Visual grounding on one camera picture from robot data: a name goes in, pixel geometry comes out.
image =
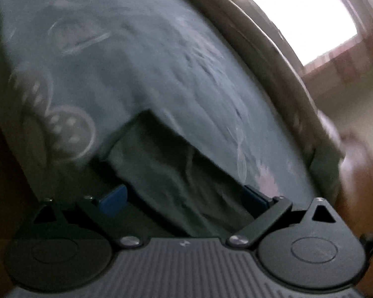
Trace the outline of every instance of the ribbed gray surface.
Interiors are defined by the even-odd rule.
[[[152,239],[123,251],[94,283],[62,294],[17,288],[9,298],[358,298],[353,289],[309,295],[284,289],[264,275],[248,252],[230,250],[218,239]]]

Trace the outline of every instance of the wooden floor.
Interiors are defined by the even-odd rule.
[[[344,143],[347,155],[341,165],[343,192],[336,209],[360,236],[373,232],[373,157],[353,136],[345,137]],[[0,132],[0,298],[12,289],[2,264],[4,248],[36,206],[37,201]],[[373,295],[373,261],[359,288]]]

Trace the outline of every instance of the window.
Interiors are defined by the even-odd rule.
[[[357,35],[340,0],[253,0],[305,66]]]

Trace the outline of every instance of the mattress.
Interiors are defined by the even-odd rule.
[[[258,79],[187,0],[0,0],[0,126],[39,199],[112,189],[99,154],[144,110],[241,184],[319,195]]]

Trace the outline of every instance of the silver screw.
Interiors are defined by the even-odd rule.
[[[233,235],[228,241],[232,246],[238,247],[245,246],[249,242],[249,239],[243,235]]]
[[[120,243],[128,248],[134,248],[140,245],[140,239],[136,236],[125,236],[120,239]]]

